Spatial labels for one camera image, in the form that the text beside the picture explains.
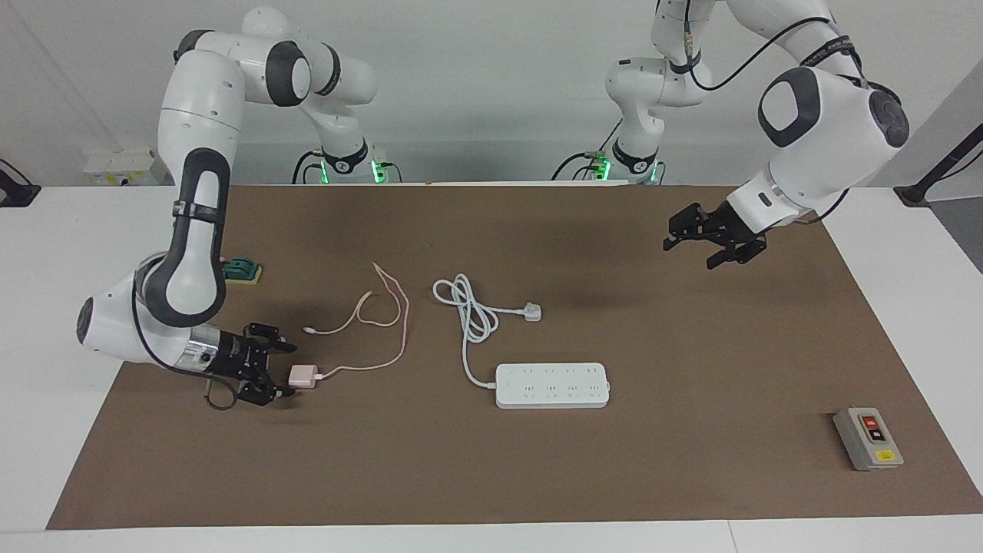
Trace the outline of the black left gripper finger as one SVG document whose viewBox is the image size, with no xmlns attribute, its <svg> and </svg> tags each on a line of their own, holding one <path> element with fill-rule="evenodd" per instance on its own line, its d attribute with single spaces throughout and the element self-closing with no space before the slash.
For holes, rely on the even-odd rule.
<svg viewBox="0 0 983 553">
<path fill-rule="evenodd" d="M 675 245 L 688 240 L 709 240 L 707 224 L 709 214 L 699 203 L 692 203 L 668 220 L 668 235 L 664 238 L 664 251 L 670 251 Z"/>
<path fill-rule="evenodd" d="M 716 254 L 709 256 L 706 261 L 707 270 L 716 269 L 723 263 L 735 262 L 744 265 L 752 261 L 755 256 L 761 254 L 766 249 L 766 236 L 758 236 L 754 240 L 747 242 L 735 242 L 731 240 L 723 246 L 723 249 Z"/>
</svg>

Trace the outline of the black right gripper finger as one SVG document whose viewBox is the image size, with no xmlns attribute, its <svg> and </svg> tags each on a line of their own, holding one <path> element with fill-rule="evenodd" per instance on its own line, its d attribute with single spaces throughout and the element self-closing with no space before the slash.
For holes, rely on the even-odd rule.
<svg viewBox="0 0 983 553">
<path fill-rule="evenodd" d="M 288 343 L 288 340 L 280 335 L 280 329 L 277 326 L 266 323 L 249 323 L 246 326 L 246 339 L 249 340 L 252 347 L 256 347 L 266 354 L 292 354 L 297 350 L 296 344 Z"/>
<path fill-rule="evenodd" d="M 291 398 L 295 395 L 289 386 L 278 386 L 270 379 L 243 381 L 238 391 L 238 399 L 251 405 L 266 406 L 274 399 Z"/>
</svg>

